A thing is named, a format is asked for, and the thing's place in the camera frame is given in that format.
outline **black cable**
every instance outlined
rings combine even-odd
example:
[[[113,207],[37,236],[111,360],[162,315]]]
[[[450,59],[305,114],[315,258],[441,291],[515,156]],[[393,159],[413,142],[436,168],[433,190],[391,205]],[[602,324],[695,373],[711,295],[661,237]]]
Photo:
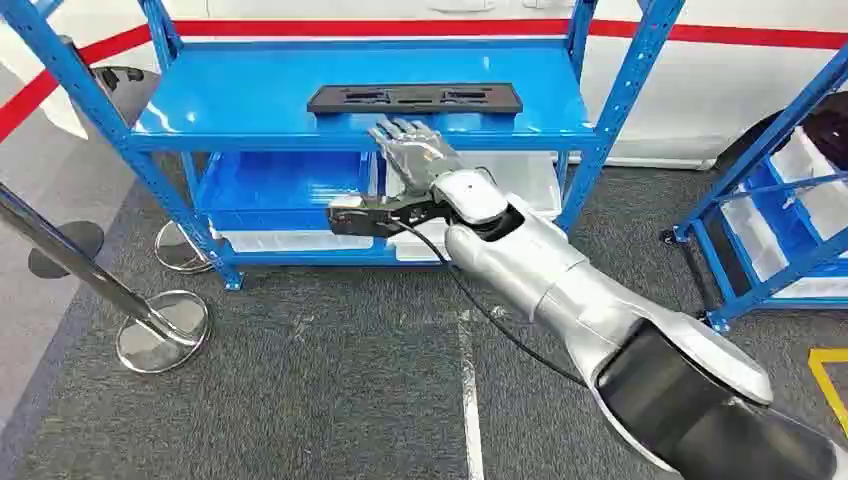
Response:
[[[583,388],[588,388],[586,386],[586,383],[583,380],[581,380],[580,378],[577,378],[575,375],[573,375],[569,372],[566,372],[565,370],[562,369],[562,367],[558,366],[554,362],[548,360],[547,358],[543,357],[541,354],[537,353],[532,348],[525,345],[524,342],[519,340],[518,337],[516,337],[515,335],[512,334],[512,332],[507,330],[507,328],[498,319],[496,319],[494,316],[492,316],[492,314],[489,313],[489,311],[486,310],[486,308],[483,307],[483,305],[481,305],[480,302],[477,301],[476,298],[474,298],[474,294],[472,294],[471,291],[468,290],[468,287],[466,287],[465,284],[462,283],[462,280],[460,280],[459,274],[457,273],[456,266],[454,266],[453,263],[449,262],[445,258],[445,256],[442,255],[442,252],[440,252],[439,249],[435,245],[433,245],[433,242],[431,242],[429,238],[427,238],[423,233],[419,232],[416,228],[410,227],[409,225],[407,225],[407,224],[405,224],[401,221],[395,220],[393,223],[395,225],[399,226],[400,228],[406,230],[407,232],[418,237],[422,242],[424,242],[425,245],[427,245],[427,247],[430,250],[433,251],[434,254],[436,254],[437,257],[439,257],[439,261],[441,262],[442,266],[445,267],[445,270],[448,271],[451,278],[453,278],[453,281],[456,282],[456,285],[459,287],[459,289],[462,290],[465,293],[465,295],[468,297],[468,300],[470,300],[471,303],[474,304],[474,306],[477,307],[478,310],[480,310],[480,313],[482,313],[483,316],[485,316],[486,319],[489,320],[489,322],[491,322],[492,325],[495,326],[495,328],[500,330],[500,332],[506,338],[508,338],[512,343],[514,343],[516,347],[518,347],[521,351],[523,351],[527,355],[530,355],[531,357],[533,357],[533,359],[536,360],[537,362],[539,362],[542,365],[550,368],[554,372],[560,374],[566,380],[573,382],[577,385],[580,385]]]

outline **yellow floor marking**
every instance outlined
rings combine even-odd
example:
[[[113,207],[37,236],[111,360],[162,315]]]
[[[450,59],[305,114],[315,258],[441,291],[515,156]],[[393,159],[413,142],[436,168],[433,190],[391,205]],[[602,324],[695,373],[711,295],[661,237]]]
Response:
[[[836,413],[836,418],[839,419],[842,429],[845,430],[845,436],[848,437],[848,410],[824,369],[825,363],[848,363],[848,348],[811,348],[808,362],[813,376],[816,377],[816,381],[824,393],[824,398],[827,399],[830,408]]]

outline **black tray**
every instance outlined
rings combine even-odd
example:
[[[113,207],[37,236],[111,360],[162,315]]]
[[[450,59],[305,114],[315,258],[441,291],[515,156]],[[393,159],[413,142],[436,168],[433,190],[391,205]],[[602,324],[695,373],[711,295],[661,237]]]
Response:
[[[521,113],[511,83],[324,85],[307,110],[331,113]]]

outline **red stripe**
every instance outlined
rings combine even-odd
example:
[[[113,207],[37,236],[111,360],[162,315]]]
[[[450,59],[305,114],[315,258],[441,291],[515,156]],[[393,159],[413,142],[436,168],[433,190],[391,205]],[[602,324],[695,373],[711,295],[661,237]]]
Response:
[[[182,35],[257,37],[442,37],[452,35],[563,35],[568,20],[184,20]],[[636,22],[594,20],[592,35],[631,38]],[[671,40],[728,45],[836,50],[845,32],[675,25]]]
[[[0,107],[0,142],[41,105],[56,88],[56,80],[47,70],[42,70],[5,105]]]
[[[99,62],[150,40],[147,25],[121,32],[115,36],[92,43],[80,50],[86,63]],[[56,80],[47,70],[42,70],[5,105],[0,107],[0,142],[6,139],[32,112],[41,105],[57,87]]]
[[[80,50],[86,63],[95,63],[105,58],[125,52],[131,48],[144,45],[150,41],[150,29],[147,25],[139,25],[126,32],[92,43]]]
[[[562,35],[565,19],[533,20],[183,20],[180,34],[187,36],[270,37],[402,37],[452,35]],[[638,23],[594,20],[590,32],[603,37],[630,38]],[[778,30],[699,25],[675,25],[671,40],[728,45],[818,48],[836,50],[848,42],[848,33]],[[82,49],[83,59],[94,63],[150,40],[147,25],[93,43]],[[0,107],[0,141],[3,141],[56,88],[46,71],[38,74]]]

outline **stanchion base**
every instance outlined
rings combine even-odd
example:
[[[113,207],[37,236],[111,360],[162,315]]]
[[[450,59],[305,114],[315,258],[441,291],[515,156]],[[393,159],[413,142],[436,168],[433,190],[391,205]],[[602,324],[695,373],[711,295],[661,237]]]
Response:
[[[184,334],[197,339],[194,345],[162,341],[134,318],[127,318],[115,340],[121,363],[134,372],[161,373],[178,367],[203,345],[209,335],[209,311],[200,297],[182,290],[161,293],[147,303]]]
[[[70,222],[58,229],[90,259],[94,259],[103,247],[103,229],[94,222],[85,220]],[[38,278],[54,279],[70,275],[67,270],[50,260],[37,248],[29,252],[27,266],[29,271]]]
[[[193,275],[212,270],[212,263],[194,248],[173,220],[156,236],[154,252],[159,263],[178,273]]]

